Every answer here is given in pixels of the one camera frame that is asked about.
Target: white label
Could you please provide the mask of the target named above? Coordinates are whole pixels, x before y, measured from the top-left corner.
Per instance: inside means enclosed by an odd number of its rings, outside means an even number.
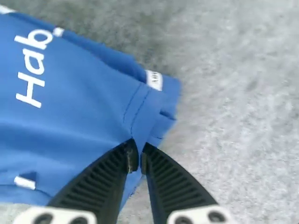
[[[14,13],[15,10],[7,8],[6,6],[0,5],[0,14],[8,14],[8,13]]]
[[[53,35],[57,36],[57,37],[61,37],[64,34],[64,29],[60,28],[60,27],[56,27],[53,30]]]
[[[20,176],[15,177],[14,183],[17,186],[22,187],[22,188],[27,188],[27,189],[30,189],[30,190],[35,190],[36,189],[35,181],[28,180],[28,179],[25,179],[25,178],[20,177]]]
[[[159,72],[146,70],[146,84],[150,87],[162,91],[163,88],[163,76]]]

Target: stitching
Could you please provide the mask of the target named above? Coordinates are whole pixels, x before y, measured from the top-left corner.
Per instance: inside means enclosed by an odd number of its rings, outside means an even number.
[[[144,105],[144,103],[145,103],[145,100],[147,99],[147,97],[149,96],[149,94],[150,94],[150,90],[148,90],[148,92],[147,92],[146,96],[144,97],[144,99],[143,99],[143,101],[142,101],[140,107],[138,108],[137,112],[136,112],[135,115],[134,115],[134,118],[133,118],[133,121],[132,121],[132,124],[131,124],[131,136],[133,136],[133,125],[134,125],[134,123],[135,123],[135,120],[136,120],[136,118],[137,118],[137,115],[138,115],[139,111],[141,110],[141,108],[143,107],[143,105]]]
[[[122,118],[122,122],[123,122],[123,123],[125,123],[125,117],[126,117],[126,115],[127,115],[128,109],[129,109],[129,107],[131,106],[131,103],[132,103],[132,101],[133,101],[133,98],[134,98],[134,96],[136,95],[136,93],[138,92],[138,90],[140,89],[140,87],[141,87],[141,83],[139,84],[139,86],[138,86],[137,89],[135,90],[135,92],[134,92],[133,96],[131,97],[131,99],[130,99],[130,101],[129,101],[129,103],[128,103],[128,106],[127,106],[127,108],[126,108],[126,110],[125,110],[125,112],[124,112],[124,114],[123,114],[123,118]]]

